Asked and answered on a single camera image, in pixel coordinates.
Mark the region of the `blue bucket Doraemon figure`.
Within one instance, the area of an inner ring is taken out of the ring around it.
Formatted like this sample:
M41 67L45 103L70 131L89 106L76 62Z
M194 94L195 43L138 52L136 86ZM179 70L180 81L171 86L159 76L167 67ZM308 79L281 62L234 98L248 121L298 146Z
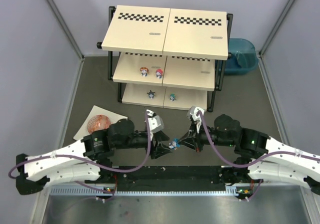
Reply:
M179 140L174 138L168 146L171 150L177 150L180 147Z

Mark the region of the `pink-hooded Doraemon figure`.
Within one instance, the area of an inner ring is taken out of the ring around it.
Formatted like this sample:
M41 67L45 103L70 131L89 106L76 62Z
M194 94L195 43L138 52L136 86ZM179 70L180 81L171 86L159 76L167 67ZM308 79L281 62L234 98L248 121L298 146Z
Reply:
M155 72L155 76L157 79L162 79L164 71L162 69L157 69Z

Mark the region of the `orange lion Doraemon figure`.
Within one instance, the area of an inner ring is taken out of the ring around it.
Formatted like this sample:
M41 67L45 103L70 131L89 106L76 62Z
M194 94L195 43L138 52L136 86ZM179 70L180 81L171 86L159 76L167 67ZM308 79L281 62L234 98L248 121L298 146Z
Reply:
M147 77L147 75L149 73L149 69L147 67L141 67L139 70L140 70L142 77Z

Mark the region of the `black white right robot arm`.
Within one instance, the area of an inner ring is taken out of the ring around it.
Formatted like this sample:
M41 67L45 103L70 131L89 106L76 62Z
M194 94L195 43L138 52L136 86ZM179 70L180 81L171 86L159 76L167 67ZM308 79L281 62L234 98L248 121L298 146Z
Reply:
M232 171L230 183L262 180L291 183L320 193L320 157L288 146L275 138L222 114L214 127L205 123L202 114L188 115L191 126L179 143L196 152L210 145Z

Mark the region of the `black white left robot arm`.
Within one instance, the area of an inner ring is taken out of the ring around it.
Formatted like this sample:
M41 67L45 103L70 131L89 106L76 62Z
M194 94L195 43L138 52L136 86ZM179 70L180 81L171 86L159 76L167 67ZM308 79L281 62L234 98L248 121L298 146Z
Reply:
M19 154L15 187L20 195L31 195L61 183L107 183L115 173L127 174L142 167L138 165L128 170L112 167L110 157L116 150L144 149L146 157L151 159L171 153L171 148L163 144L169 140L163 129L159 116L148 118L143 131L135 130L131 120L120 119L107 129L94 131L46 154Z

